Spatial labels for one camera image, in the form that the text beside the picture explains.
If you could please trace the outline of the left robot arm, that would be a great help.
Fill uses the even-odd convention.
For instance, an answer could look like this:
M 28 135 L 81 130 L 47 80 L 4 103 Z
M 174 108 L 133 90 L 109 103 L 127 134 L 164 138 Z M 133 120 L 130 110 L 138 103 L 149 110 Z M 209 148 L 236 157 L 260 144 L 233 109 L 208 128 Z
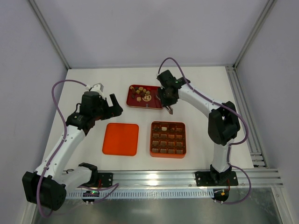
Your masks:
M 63 170 L 75 149 L 83 141 L 96 121 L 118 117 L 123 109 L 116 96 L 110 94 L 112 105 L 97 91 L 82 95 L 79 111 L 66 120 L 64 132 L 44 162 L 34 172 L 26 172 L 22 184 L 28 202 L 56 211 L 63 205 L 67 193 L 79 186 L 95 187 L 99 181 L 98 168 L 80 163 L 69 174 Z

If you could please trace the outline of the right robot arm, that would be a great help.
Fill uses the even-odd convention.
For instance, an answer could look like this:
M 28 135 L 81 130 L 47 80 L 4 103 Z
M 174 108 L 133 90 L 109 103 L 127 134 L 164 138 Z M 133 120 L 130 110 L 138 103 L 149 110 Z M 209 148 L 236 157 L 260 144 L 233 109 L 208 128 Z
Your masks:
M 157 98 L 169 114 L 172 105 L 183 100 L 202 112 L 208 119 L 208 136 L 214 143 L 214 157 L 210 165 L 210 177 L 215 184 L 226 183 L 232 168 L 227 162 L 229 146 L 234 142 L 241 126 L 236 115 L 235 105 L 228 101 L 218 103 L 200 92 L 191 81 L 175 78 L 169 70 L 157 75 L 160 82 Z

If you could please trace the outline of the metal serving tongs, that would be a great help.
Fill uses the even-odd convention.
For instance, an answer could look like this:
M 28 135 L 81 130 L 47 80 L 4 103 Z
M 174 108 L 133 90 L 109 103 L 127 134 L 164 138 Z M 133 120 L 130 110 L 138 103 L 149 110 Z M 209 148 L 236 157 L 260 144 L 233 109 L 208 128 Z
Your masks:
M 156 98 L 161 102 L 161 99 L 158 95 L 156 95 Z M 173 108 L 171 106 L 162 106 L 164 109 L 167 110 L 167 112 L 170 114 L 170 115 L 173 115 Z

